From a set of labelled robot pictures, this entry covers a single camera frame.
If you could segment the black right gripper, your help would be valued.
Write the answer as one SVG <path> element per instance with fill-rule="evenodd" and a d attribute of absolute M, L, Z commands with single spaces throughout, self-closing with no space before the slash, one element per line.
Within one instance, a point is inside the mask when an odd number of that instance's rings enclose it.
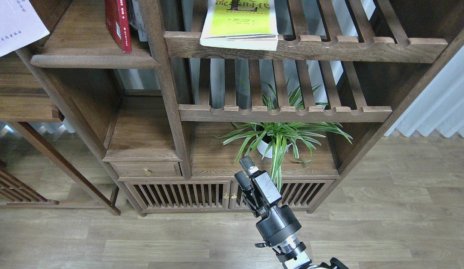
<path fill-rule="evenodd" d="M 274 247 L 296 234 L 301 224 L 288 206 L 276 206 L 282 197 L 268 172 L 259 170 L 249 156 L 240 159 L 239 163 L 245 173 L 239 171 L 234 177 L 254 217 L 261 216 L 256 228 L 264 243 L 256 243 L 255 247 Z"/>

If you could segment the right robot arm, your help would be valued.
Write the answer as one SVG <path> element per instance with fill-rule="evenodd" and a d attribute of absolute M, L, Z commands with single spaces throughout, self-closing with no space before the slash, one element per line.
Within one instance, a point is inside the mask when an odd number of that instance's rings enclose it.
<path fill-rule="evenodd" d="M 301 224 L 293 211 L 287 206 L 278 206 L 282 196 L 265 170 L 259 170 L 254 162 L 246 156 L 239 160 L 245 172 L 237 172 L 237 179 L 245 203 L 255 217 L 261 217 L 256 228 L 263 237 L 258 248 L 271 247 L 285 269 L 346 269 L 336 258 L 330 264 L 322 262 L 314 265 L 305 253 L 306 246 L 298 240 L 297 232 Z"/>

